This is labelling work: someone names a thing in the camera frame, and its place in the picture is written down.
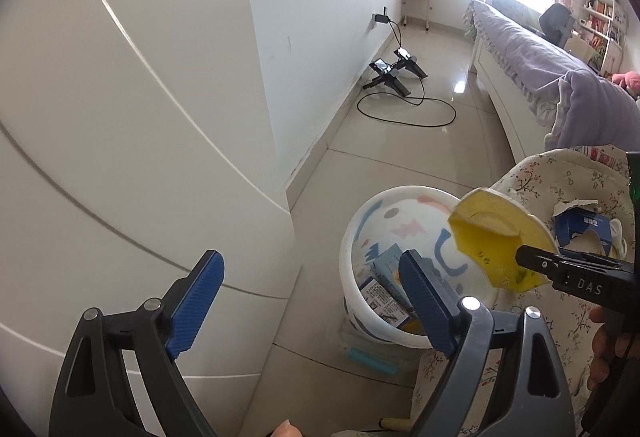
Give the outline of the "person right hand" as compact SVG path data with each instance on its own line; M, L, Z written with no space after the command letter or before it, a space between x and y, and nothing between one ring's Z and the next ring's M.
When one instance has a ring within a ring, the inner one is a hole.
M622 358L630 342L629 334L614 337L604 326L604 309L593 307L589 313L592 323L599 324L599 329L593 336L593 359L589 369L587 388L594 391L610 374L610 363L614 357Z

